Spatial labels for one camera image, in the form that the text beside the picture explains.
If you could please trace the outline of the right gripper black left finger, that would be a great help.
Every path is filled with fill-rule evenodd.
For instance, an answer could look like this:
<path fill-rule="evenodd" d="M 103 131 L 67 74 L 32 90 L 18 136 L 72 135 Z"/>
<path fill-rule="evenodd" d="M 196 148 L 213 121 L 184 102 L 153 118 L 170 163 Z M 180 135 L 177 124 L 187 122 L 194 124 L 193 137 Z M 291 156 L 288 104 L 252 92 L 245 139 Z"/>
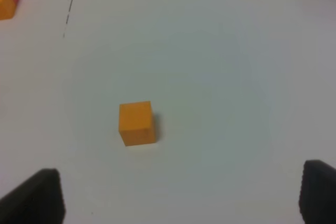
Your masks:
<path fill-rule="evenodd" d="M 63 223 L 60 173 L 45 168 L 1 198 L 1 223 Z"/>

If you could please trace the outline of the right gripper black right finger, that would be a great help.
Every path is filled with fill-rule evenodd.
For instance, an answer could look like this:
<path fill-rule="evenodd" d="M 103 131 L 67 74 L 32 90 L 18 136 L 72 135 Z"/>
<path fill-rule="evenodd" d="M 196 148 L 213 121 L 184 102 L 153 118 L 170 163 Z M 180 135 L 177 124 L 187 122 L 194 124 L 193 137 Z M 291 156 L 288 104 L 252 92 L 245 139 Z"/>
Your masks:
<path fill-rule="evenodd" d="M 304 223 L 335 223 L 335 168 L 320 160 L 304 163 L 299 210 Z"/>

